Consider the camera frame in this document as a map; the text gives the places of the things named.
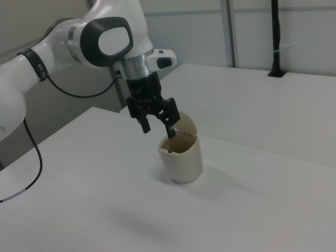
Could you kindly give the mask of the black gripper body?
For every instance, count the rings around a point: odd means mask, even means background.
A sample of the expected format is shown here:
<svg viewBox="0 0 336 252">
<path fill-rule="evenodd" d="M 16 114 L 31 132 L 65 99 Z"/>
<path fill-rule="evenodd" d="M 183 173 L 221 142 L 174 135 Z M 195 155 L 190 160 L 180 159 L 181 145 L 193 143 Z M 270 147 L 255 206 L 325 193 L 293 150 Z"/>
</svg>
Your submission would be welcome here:
<svg viewBox="0 0 336 252">
<path fill-rule="evenodd" d="M 126 80 L 130 95 L 126 103 L 134 100 L 152 100 L 158 103 L 163 101 L 161 83 L 157 72 L 151 73 L 140 79 Z"/>
</svg>

